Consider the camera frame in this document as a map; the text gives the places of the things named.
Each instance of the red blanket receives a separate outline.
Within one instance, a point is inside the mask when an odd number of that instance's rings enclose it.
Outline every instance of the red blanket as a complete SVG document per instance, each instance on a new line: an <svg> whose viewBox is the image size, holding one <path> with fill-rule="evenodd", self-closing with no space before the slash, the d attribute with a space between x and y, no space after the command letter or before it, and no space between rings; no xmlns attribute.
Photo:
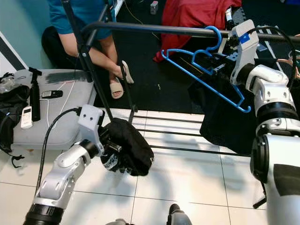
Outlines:
<svg viewBox="0 0 300 225"><path fill-rule="evenodd" d="M213 25L225 29L225 11L230 7L240 7L241 0L167 0L162 25L178 27L203 27ZM162 34L162 48L182 48L191 38L187 35ZM161 51L154 61L164 58Z"/></svg>

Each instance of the black cable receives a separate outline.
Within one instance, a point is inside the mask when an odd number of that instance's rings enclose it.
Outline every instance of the black cable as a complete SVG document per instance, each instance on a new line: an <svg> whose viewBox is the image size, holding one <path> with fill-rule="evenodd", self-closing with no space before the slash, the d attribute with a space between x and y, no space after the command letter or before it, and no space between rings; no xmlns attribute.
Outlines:
<svg viewBox="0 0 300 225"><path fill-rule="evenodd" d="M73 109L68 109L66 111L64 111L63 113L61 113L60 115L58 115L54 121L52 122L52 124L50 125L50 127L48 128L46 135L45 135L45 139L44 139L44 143L43 143L43 148L42 148L42 156L41 156L41 162L40 162L40 166L39 166L39 172L38 172L38 178L37 178L37 187L36 187L36 192L38 188L41 185L41 179L42 179L42 175L43 175L43 168L44 168L44 162L45 162L45 152L46 152L46 147L47 147L47 142L48 142L48 137L49 134L52 130L52 127L56 124L56 122L65 114L69 113L69 112L76 112L77 114L80 114L80 110L81 108L73 108Z"/></svg>
<svg viewBox="0 0 300 225"><path fill-rule="evenodd" d="M278 33L282 34L285 37L286 41L291 46L291 49L292 49L292 76L291 76L291 79L288 84L288 88L291 89L291 87L293 86L294 80L295 80L295 73L296 73L296 60L297 59L296 59L295 46L292 43L290 37L286 33L284 33L281 29L276 28L276 27L271 27L271 26L255 27L255 28L249 30L248 33L251 34L253 31L258 31L258 30L262 30L262 29L269 29L269 30L277 31Z"/></svg>

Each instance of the leg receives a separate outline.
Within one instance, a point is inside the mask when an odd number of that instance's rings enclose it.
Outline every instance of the leg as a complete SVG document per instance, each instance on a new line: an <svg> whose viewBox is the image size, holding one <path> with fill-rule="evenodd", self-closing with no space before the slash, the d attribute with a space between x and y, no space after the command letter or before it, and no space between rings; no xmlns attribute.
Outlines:
<svg viewBox="0 0 300 225"><path fill-rule="evenodd" d="M71 34L59 34L61 43L65 49L65 52L68 55L77 57L78 56L78 50L77 50L77 43L76 43L76 38L74 33ZM121 67L117 66L115 62L113 62L110 58L108 58L106 55L104 55L103 53L101 53L100 51L98 51L95 48L91 48L90 49L90 58L92 60L92 62L100 67L103 67L104 69L108 70L110 74L112 74L113 80L110 79L110 82L117 82L115 80L115 76L117 77L122 77L122 73L121 73ZM113 95L115 97L117 97L118 95L120 95L120 92L115 92L113 93Z"/></svg>

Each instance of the person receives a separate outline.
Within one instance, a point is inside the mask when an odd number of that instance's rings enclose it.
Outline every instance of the person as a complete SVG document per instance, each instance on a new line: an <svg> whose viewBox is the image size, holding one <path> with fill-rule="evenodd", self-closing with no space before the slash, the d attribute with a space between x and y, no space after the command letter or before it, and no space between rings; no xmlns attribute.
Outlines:
<svg viewBox="0 0 300 225"><path fill-rule="evenodd" d="M48 0L50 9L50 21L56 28L65 52L73 57L78 56L76 38L68 21L61 0ZM76 23L80 28L98 20L102 9L104 8L104 0L72 0L72 9L76 18ZM92 47L90 49L90 58L92 62L109 71L109 82L111 94L114 99L122 97L124 90L118 78L122 79L121 67L117 65L117 51L112 37L112 33L107 29L100 29L96 35L96 39L100 42L102 52ZM126 81L134 83L126 62L122 61L124 71L126 73Z"/></svg>

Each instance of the beige sandal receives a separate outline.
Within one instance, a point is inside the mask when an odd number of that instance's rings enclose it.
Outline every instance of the beige sandal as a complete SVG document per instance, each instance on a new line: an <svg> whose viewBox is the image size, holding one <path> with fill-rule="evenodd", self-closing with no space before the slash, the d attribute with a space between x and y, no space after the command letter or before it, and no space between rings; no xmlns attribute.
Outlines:
<svg viewBox="0 0 300 225"><path fill-rule="evenodd" d="M133 84L135 83L130 75L130 72L129 72L129 68L128 68L128 65L125 61L122 61L123 63L123 66L124 66L124 70L125 70L125 73L126 73L126 81L127 83L130 83L130 84Z"/></svg>
<svg viewBox="0 0 300 225"><path fill-rule="evenodd" d="M122 84L120 83L120 81L119 81L119 79L117 77L116 77L116 80L118 81L117 83L111 83L111 84L109 84L109 86L111 88L111 94L112 94L112 98L113 99L118 99L118 98L122 97L123 94L124 94L124 90L123 90ZM118 92L118 91L121 91L120 95L114 96L113 93Z"/></svg>

